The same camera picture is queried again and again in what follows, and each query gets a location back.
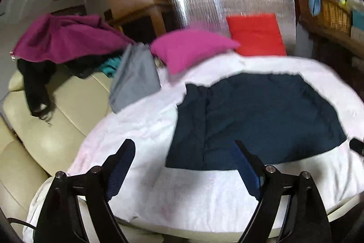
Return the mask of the pale pink fleece blanket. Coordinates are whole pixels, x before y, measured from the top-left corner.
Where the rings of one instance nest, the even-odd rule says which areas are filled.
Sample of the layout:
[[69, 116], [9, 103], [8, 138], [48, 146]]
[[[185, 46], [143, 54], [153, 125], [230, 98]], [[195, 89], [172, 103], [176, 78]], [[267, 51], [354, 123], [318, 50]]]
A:
[[108, 114], [78, 145], [71, 159], [56, 153], [51, 160], [53, 169], [63, 169], [69, 175], [85, 173], [130, 138], [136, 155], [119, 194], [110, 202], [117, 217], [158, 232], [237, 239], [257, 206], [239, 173], [167, 168], [165, 159], [186, 84], [211, 86], [242, 72], [300, 75], [333, 105], [349, 138], [363, 137], [363, 102], [329, 67], [312, 59], [242, 57], [227, 52], [175, 77], [160, 70], [159, 92]]

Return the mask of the woven wicker basket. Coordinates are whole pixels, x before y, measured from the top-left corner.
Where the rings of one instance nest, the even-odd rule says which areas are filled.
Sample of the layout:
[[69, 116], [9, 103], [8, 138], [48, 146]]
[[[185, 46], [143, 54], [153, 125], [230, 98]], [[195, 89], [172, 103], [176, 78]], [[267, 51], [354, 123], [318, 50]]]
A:
[[298, 3], [302, 20], [312, 25], [350, 35], [352, 13], [336, 0], [321, 0], [320, 12], [317, 16], [312, 16], [308, 7], [308, 0], [298, 0]]

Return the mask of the cream leather sofa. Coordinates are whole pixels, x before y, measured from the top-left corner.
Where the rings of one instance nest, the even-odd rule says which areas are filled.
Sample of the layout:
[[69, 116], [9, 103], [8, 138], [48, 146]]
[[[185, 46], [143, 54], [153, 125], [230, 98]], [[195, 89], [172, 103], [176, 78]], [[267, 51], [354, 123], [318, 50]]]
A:
[[93, 73], [86, 79], [59, 67], [48, 86], [49, 121], [31, 116], [19, 71], [12, 75], [1, 106], [1, 210], [26, 220], [37, 190], [73, 163], [89, 132], [110, 113], [111, 78]]

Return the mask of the magenta pillow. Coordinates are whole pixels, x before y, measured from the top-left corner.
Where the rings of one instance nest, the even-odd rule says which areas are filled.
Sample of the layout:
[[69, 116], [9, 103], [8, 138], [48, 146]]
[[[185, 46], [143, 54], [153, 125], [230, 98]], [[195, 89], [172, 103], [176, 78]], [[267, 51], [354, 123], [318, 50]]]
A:
[[154, 40], [151, 53], [166, 64], [172, 75], [176, 75], [203, 60], [238, 47], [238, 42], [226, 36], [187, 29], [171, 31]]

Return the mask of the black garment on sofa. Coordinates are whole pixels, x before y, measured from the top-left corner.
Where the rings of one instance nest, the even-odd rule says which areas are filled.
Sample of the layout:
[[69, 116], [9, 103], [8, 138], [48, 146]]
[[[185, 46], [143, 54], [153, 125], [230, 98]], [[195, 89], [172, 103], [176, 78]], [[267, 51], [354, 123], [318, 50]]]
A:
[[98, 67], [106, 60], [122, 55], [123, 51], [118, 50], [110, 54], [82, 56], [60, 64], [50, 60], [29, 62], [18, 59], [17, 69], [23, 76], [25, 97], [31, 115], [46, 122], [52, 118], [54, 103], [50, 99], [46, 86], [58, 69], [65, 70], [68, 76], [86, 79], [93, 73], [99, 72]]

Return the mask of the navy blue puffer jacket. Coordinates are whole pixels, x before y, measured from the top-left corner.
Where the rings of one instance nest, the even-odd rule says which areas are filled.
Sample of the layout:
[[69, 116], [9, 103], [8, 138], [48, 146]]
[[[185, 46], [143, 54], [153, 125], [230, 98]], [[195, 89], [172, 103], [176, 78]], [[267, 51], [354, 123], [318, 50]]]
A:
[[165, 165], [233, 170], [235, 141], [275, 165], [330, 151], [346, 138], [334, 107], [300, 75], [240, 73], [209, 87], [186, 85]]

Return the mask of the maroon purple garment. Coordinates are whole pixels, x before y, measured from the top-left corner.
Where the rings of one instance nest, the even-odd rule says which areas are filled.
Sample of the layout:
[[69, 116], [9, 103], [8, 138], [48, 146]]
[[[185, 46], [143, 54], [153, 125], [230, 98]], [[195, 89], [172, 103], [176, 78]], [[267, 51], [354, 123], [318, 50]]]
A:
[[134, 41], [98, 15], [50, 13], [36, 19], [17, 42], [12, 57], [29, 62], [62, 64], [84, 56], [124, 50]]

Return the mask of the teal garment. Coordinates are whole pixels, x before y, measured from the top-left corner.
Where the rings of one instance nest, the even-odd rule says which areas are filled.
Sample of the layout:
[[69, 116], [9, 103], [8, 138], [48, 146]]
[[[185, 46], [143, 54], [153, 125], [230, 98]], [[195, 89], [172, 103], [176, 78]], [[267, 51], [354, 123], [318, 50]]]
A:
[[104, 73], [108, 78], [113, 78], [119, 68], [120, 62], [121, 56], [109, 58], [98, 67], [97, 71]]

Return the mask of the silver foil insulation mat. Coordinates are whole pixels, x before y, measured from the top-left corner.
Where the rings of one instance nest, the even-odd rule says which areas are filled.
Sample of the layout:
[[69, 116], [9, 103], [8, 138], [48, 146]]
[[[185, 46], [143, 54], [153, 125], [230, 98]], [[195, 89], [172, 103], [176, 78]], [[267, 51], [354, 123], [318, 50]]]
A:
[[289, 55], [296, 46], [294, 0], [170, 0], [181, 28], [194, 28], [230, 36], [230, 15], [274, 13]]

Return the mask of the grey folded garment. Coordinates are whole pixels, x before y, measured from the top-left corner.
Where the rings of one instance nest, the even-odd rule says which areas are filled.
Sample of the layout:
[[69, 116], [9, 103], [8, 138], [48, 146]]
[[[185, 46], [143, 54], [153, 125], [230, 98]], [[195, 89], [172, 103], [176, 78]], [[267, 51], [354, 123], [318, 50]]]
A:
[[160, 80], [148, 45], [128, 45], [110, 86], [113, 113], [160, 90]]

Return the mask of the patterned beige cloth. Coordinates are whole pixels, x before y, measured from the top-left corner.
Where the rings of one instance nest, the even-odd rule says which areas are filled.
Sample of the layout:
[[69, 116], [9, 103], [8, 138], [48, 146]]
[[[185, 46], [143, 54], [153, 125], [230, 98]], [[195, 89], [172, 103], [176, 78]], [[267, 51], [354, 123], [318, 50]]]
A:
[[166, 67], [166, 64], [157, 56], [154, 57], [154, 64], [157, 69], [162, 69]]

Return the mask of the teal cardboard box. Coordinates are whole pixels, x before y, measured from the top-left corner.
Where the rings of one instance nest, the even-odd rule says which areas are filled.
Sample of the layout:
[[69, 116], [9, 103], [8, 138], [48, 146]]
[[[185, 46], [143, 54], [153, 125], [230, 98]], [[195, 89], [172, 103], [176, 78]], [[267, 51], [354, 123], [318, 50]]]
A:
[[352, 27], [364, 31], [364, 13], [353, 10], [352, 11]]

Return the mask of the red pillow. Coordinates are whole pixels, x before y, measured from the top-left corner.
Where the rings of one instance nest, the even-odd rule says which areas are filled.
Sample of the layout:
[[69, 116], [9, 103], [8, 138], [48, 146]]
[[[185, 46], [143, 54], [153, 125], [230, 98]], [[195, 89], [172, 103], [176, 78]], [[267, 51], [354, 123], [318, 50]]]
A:
[[276, 15], [231, 15], [226, 21], [231, 38], [239, 43], [241, 56], [287, 56]]

